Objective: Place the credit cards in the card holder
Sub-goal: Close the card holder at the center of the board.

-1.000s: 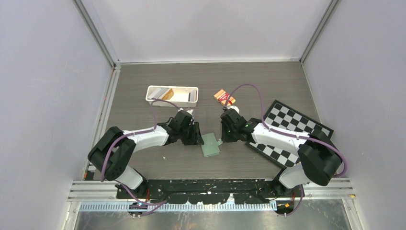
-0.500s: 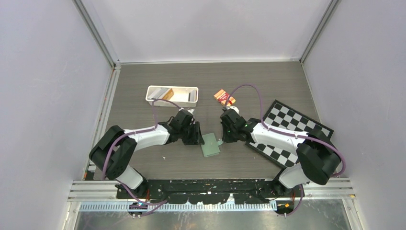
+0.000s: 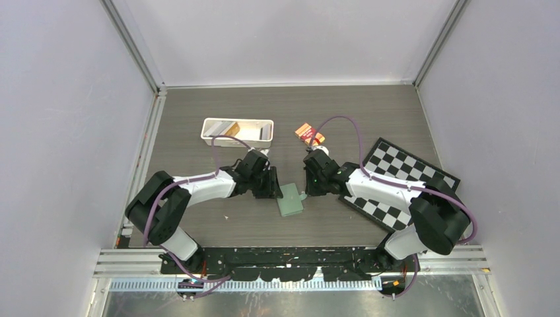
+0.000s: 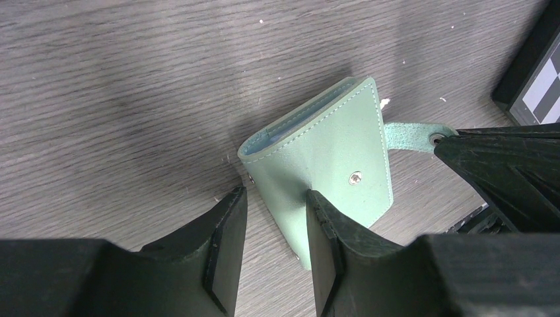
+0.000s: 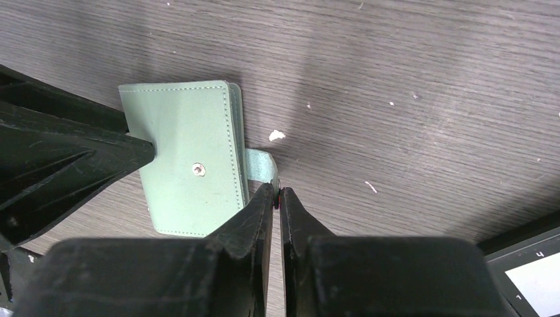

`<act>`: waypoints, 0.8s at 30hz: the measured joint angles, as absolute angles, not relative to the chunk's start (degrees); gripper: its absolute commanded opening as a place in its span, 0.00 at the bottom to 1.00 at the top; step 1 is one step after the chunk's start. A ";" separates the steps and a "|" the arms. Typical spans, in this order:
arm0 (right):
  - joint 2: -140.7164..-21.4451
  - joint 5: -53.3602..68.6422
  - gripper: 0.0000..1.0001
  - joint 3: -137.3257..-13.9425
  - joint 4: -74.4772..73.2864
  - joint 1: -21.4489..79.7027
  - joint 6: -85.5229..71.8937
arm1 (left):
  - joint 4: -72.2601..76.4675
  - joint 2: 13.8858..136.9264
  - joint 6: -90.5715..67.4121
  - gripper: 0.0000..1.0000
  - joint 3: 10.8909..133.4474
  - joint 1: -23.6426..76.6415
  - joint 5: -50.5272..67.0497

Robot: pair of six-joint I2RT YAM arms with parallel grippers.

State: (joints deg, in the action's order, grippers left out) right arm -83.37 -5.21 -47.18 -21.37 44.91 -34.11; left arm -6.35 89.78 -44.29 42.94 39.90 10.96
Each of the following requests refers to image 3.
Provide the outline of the mint green card holder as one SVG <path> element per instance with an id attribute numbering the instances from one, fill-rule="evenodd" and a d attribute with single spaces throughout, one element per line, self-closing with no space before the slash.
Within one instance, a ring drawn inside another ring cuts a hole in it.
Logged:
<path id="1" fill-rule="evenodd" d="M 282 198 L 277 198 L 280 215 L 288 217 L 302 213 L 304 210 L 302 202 L 307 198 L 307 194 L 298 191 L 295 183 L 282 185 L 280 190 L 283 194 Z"/>

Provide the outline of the white rectangular plastic tray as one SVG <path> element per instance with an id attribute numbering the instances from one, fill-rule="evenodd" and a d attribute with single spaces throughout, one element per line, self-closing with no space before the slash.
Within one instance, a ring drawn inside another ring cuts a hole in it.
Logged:
<path id="1" fill-rule="evenodd" d="M 268 149 L 273 140 L 273 120 L 205 118 L 200 137 L 208 145 L 217 135 L 229 135 L 253 148 Z"/>

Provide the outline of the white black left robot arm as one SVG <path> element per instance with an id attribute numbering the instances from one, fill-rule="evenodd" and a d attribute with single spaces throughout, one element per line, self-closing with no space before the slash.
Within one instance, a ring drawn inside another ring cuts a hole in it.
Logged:
<path id="1" fill-rule="evenodd" d="M 186 209 L 246 192 L 252 192 L 256 199 L 283 197 L 276 167 L 270 165 L 266 154 L 255 149 L 232 166 L 208 174 L 187 178 L 156 172 L 129 202 L 125 216 L 149 244 L 166 250 L 186 273 L 195 273 L 203 257 L 199 244 L 180 228 Z"/>

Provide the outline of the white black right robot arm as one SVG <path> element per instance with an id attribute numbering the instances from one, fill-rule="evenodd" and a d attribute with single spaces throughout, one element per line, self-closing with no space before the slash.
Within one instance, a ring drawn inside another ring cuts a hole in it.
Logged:
<path id="1" fill-rule="evenodd" d="M 303 159 L 308 196 L 340 194 L 407 211 L 412 224 L 388 234 L 374 249 L 372 261 L 393 271 L 409 256 L 424 251 L 449 255 L 473 227 L 471 212 L 442 179 L 399 180 L 367 170 L 363 165 L 336 163 L 324 150 L 312 149 Z"/>

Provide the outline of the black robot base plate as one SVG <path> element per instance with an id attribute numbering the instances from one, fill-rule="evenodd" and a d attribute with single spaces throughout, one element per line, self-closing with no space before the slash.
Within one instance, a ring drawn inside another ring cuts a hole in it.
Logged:
<path id="1" fill-rule="evenodd" d="M 200 252 L 200 258 L 188 262 L 175 260 L 168 252 L 161 254 L 161 273 L 200 274 L 211 282 L 295 282 L 319 275 L 324 281 L 366 281 L 383 273 L 411 277 L 419 271 L 415 256 L 391 260 L 365 246 L 202 247 Z"/>

